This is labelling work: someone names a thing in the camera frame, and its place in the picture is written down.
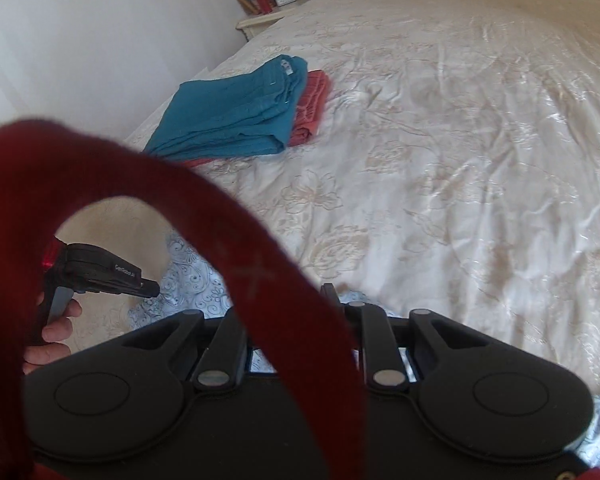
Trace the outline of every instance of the black mechanical device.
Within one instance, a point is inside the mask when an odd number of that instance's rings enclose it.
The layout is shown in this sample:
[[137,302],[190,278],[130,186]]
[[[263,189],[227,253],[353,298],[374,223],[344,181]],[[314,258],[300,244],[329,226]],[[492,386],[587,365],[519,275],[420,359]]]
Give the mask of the black mechanical device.
[[47,249],[43,267],[44,298],[30,338],[32,346],[46,344],[42,328],[62,316],[74,292],[106,292],[140,298],[155,298],[160,294],[160,285],[142,278],[141,269],[94,245],[67,245],[55,238]]
[[[358,340],[366,478],[572,480],[588,469],[572,453],[593,413],[576,375],[429,310],[398,319],[340,304],[332,285],[322,293]],[[327,479],[282,382],[250,371],[253,351],[234,310],[188,310],[43,367],[24,392],[36,459],[74,480]]]

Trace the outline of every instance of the light blue paisley cloth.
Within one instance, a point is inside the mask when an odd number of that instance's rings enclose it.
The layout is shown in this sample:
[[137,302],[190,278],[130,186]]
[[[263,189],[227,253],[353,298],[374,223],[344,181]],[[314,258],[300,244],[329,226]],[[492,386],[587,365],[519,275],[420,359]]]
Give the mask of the light blue paisley cloth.
[[[221,317],[231,307],[224,282],[218,272],[176,233],[168,237],[171,264],[160,283],[160,296],[143,300],[129,311],[133,329],[172,316],[177,312],[196,308],[205,317]],[[340,295],[340,301],[365,301],[375,303],[360,292],[349,291]],[[385,309],[389,316],[396,315]],[[254,352],[251,370],[273,372],[264,355]],[[415,377],[408,366],[410,380]],[[592,467],[600,467],[600,397],[594,396],[594,418],[587,430],[586,438],[577,449],[578,456]]]

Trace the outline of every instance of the picture frame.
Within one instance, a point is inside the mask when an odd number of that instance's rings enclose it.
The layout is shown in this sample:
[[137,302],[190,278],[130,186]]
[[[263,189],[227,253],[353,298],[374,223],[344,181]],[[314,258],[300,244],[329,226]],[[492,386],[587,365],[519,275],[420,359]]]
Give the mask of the picture frame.
[[238,2],[241,4],[242,8],[247,14],[260,14],[260,9],[256,5],[255,0],[238,0]]

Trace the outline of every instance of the blue patterned fabric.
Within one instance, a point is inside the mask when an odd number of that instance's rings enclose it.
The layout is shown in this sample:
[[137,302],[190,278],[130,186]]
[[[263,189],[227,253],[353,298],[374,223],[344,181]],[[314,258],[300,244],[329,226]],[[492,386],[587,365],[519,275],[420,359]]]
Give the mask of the blue patterned fabric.
[[[132,327],[140,328],[188,308],[201,310],[205,317],[224,316],[231,307],[222,277],[192,247],[176,233],[168,238],[171,264],[160,283],[160,296],[143,300],[129,312]],[[365,301],[375,303],[360,292],[349,291],[340,295],[340,301]],[[397,317],[385,309],[389,316]],[[402,352],[410,381],[415,377]],[[260,352],[254,352],[251,362],[253,372],[274,372],[271,364]],[[600,397],[594,397],[594,419],[586,438],[577,449],[577,455],[592,467],[600,467]]]
[[144,151],[174,161],[280,153],[307,74],[301,57],[278,56],[249,74],[187,81]]

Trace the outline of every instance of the white tag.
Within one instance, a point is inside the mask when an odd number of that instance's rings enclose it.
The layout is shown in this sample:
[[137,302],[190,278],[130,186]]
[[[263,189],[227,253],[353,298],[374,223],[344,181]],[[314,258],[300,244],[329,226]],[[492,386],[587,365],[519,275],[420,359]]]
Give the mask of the white tag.
[[291,68],[291,63],[289,63],[286,59],[280,61],[280,65],[282,65],[282,68],[285,69],[287,75],[292,75],[292,73],[294,72],[294,69]]

